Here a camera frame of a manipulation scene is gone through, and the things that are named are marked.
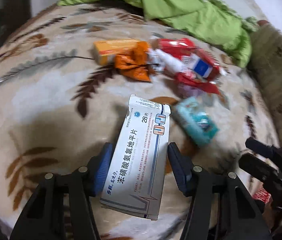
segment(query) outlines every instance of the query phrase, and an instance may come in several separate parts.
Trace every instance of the barcode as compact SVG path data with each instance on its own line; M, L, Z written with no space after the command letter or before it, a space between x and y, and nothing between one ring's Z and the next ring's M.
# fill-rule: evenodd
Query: barcode
M190 56L182 56L182 63L185 67L188 67L188 65L190 64L190 60Z

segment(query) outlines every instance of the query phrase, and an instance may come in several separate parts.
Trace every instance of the blue gripper pad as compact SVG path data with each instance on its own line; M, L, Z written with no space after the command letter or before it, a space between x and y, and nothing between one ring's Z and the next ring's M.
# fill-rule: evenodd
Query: blue gripper pad
M99 194L103 189L112 155L112 144L105 143L99 155L92 157L87 165L93 178L93 192L95 195Z
M167 155L179 190L183 195L190 196L193 190L192 169L194 165L192 160L183 156L174 142L168 145Z

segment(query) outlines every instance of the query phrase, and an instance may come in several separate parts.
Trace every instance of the orange plastic bag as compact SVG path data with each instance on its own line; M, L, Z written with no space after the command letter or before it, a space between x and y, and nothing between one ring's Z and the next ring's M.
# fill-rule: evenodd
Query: orange plastic bag
M147 67L148 49L148 43L140 41L130 52L117 54L114 59L115 68L120 69L120 73L129 78L151 82Z

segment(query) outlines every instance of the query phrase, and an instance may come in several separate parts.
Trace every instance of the orange medicine box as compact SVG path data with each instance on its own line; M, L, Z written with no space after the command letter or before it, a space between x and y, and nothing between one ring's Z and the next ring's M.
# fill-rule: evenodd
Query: orange medicine box
M93 43L94 59L101 66L114 62L115 55L134 48L140 40L122 39L95 41Z

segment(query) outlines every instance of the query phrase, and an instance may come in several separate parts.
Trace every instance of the leaf pattern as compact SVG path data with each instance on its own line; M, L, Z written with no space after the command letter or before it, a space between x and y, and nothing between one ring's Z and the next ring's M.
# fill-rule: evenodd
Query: leaf pattern
M223 68L225 70L226 73L231 75L231 71L228 69L227 65L220 65L221 68Z
M164 36L161 35L160 33L152 32L152 35L153 35L153 36L156 36L156 37L158 37L158 38L164 39Z
M17 67L12 68L7 74L0 77L0 86L7 81L16 77L30 76L40 69L53 68L56 66L62 67L69 60L77 57L77 50L73 49L68 54L64 51L53 53L50 57L36 57L33 61L27 61L24 64L19 64Z
M19 162L21 161L22 156L19 156L18 158L16 158L7 168L7 171L5 173L5 178L8 179L14 172L14 169L17 167L17 165L19 164Z
M23 186L16 194L16 196L14 197L14 200L13 200L13 211L16 210L20 203L21 203L21 200L22 200L22 197L23 197L23 194L25 192L27 188L25 186Z
M182 31L179 29L175 29L172 27L166 27L166 33L176 33L176 34L184 34L184 35L188 35L188 33L186 31Z
M77 94L71 100L79 98L77 111L82 118L88 114L87 98L91 98L91 94L96 92L96 87L100 85L100 82L105 82L107 78L113 78L115 73L116 69L113 65L100 67L92 73L87 81L79 85L81 88L77 90Z
M220 62L218 61L218 59L215 57L214 54L212 54L211 52L209 52L209 51L207 51L207 50L204 50L204 51L205 51L212 59L214 59L215 62L216 62L218 65L221 65Z
M8 189L8 196L11 195L11 193L13 192L13 190L15 189L18 181L19 181L19 177L20 177L20 173L22 171L22 167L20 167L12 176L12 179L9 183L9 189Z
M109 233L106 233L106 234L100 235L100 239L101 240L132 240L133 238L129 237L129 236L118 236L118 237L115 237L115 236L110 235Z
M41 173L26 175L24 178L28 179L29 181L33 183L39 184L39 182L44 179L45 175L46 175L46 172L41 172Z
M57 159L39 157L39 158L35 158L33 160L28 161L27 163L24 164L24 167L41 168L41 167L49 166L49 165L52 165L58 162L59 161Z
M31 33L34 33L34 32L37 32L39 30L42 30L42 29L44 29L46 27L51 26L52 24L59 23L59 22L65 20L65 19L66 19L66 17L56 17L56 18L53 18L53 19L49 20L48 22L46 22L46 23L44 23L44 24L42 24L42 25L40 25L40 26L30 30L30 31L28 31L26 33L23 33L23 34L15 37L15 38L13 38L9 43L16 42L17 40L19 40L20 38L23 38L24 36L27 36L27 35L29 35Z
M220 91L220 94L218 95L218 97L219 97L220 104L223 107L225 107L226 109L230 110L230 103L229 103L227 95L222 90L219 89L219 91Z
M16 45L13 49L0 54L0 62L6 60L9 57L20 55L23 52L29 51L30 49L44 46L48 42L49 39L45 38L41 33L33 35L22 43Z
M220 57L221 57L222 62L223 62L224 64L233 65L233 62L232 62L232 58L231 58L231 57L229 57L229 56L227 56L227 55L225 55L225 54L221 54Z
M117 13L116 16L124 22L127 23L135 23L135 24L145 24L146 21L144 20L144 17L136 15L136 14L131 14L131 13Z
M23 153L23 156L27 156L27 155L36 155L36 154L40 154L40 153L45 153L45 152L50 152L55 150L55 147L35 147L32 148L30 150L27 150L25 153Z
M250 130L250 137L256 139L256 131L255 131L255 126L254 126L254 123L251 119L250 116L245 116L245 121L246 121L246 124L247 126L249 127L249 130ZM250 180L249 180L249 191L251 192L252 190L252 187L253 187L253 176L250 175Z
M95 6L92 8L78 8L75 13L70 14L70 15L75 16L75 15L87 14L90 12L104 11L109 8L110 7L104 7L104 6Z
M217 78L217 79L215 80L215 84L217 85L217 87L218 87L219 90L220 90L220 87L223 85L223 82L221 81L221 79Z
M247 110L249 113L256 115L255 104L253 100L253 95L250 91L244 90L244 92L240 92L240 95L246 99L247 101Z
M79 30L86 30L87 33L108 30L105 26L110 26L114 22L88 22L82 24L70 24L62 26L62 29L69 30L68 33L74 33Z
M254 139L256 139L256 131L255 131L255 126L254 126L254 122L252 121L251 117L246 115L245 116L245 121L247 126L249 127L250 130L250 136Z
M20 178L23 179L23 186L21 189L16 193L13 201L13 210L16 210L21 200L25 194L26 198L29 198L31 195L29 195L29 191L33 193L35 191L35 187L32 185L27 185L28 182L38 184L47 174L48 172L39 172L39 173L32 173L28 175L24 175L24 168L42 168L47 167L50 165L53 165L55 163L58 163L59 161L54 158L47 158L47 157L35 157L38 154L46 154L48 152L51 152L55 150L55 147L33 147L29 150L26 150L24 153L21 152L21 148L19 146L19 143L17 141L17 138L14 136L12 131L9 131L9 135L11 137L11 140L13 141L17 153L19 154L19 157L17 157L7 168L6 171L6 179L8 179L12 174L12 179L9 183L9 189L8 189L8 196L12 194L12 192L15 190Z

